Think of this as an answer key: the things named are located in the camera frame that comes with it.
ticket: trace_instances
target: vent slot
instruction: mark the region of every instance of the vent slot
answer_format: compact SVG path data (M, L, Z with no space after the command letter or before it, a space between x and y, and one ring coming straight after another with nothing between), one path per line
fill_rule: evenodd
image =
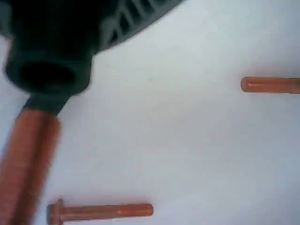
M167 2L167 0L154 0L158 5L163 5Z
M117 31L115 30L115 31L112 33L112 37L111 37L109 43L112 44L112 43L114 43L114 42L117 41L117 40L118 40L118 33L117 33Z
M145 13L152 13L154 11L149 0L140 0L140 3Z
M127 8L132 17L133 22L135 23L140 22L142 19L141 14L139 13L136 5L132 2L132 0L127 1Z
M121 27L123 34L127 33L130 28L129 22L124 14L121 14L121 17L120 17L120 27Z

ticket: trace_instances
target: cylindrical opening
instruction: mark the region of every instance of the cylindrical opening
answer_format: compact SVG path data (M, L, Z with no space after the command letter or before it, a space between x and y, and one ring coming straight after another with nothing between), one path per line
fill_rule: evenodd
M21 86L33 92L60 93L75 83L74 73L52 62L30 62L20 68Z

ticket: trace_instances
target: copper screw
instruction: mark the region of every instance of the copper screw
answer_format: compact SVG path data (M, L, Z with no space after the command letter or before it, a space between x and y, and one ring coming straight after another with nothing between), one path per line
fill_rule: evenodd
M151 204L64 207L63 200L59 199L56 204L48 206L48 224L63 225L67 221L148 217L152 214Z
M244 92L300 94L300 78L244 77L241 88Z

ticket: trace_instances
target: bolt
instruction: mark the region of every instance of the bolt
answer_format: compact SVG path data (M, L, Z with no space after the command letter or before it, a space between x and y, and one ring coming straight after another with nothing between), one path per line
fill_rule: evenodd
M48 224L63 225L67 221L148 217L152 214L151 204L64 207L63 200L59 199L56 204L48 206Z

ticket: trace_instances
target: bolt head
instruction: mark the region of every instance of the bolt head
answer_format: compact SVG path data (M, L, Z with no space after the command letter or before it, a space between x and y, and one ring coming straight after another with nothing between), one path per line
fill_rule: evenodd
M48 205L47 215L48 215L48 225L63 225L62 212L64 204L63 200L59 199L56 204Z

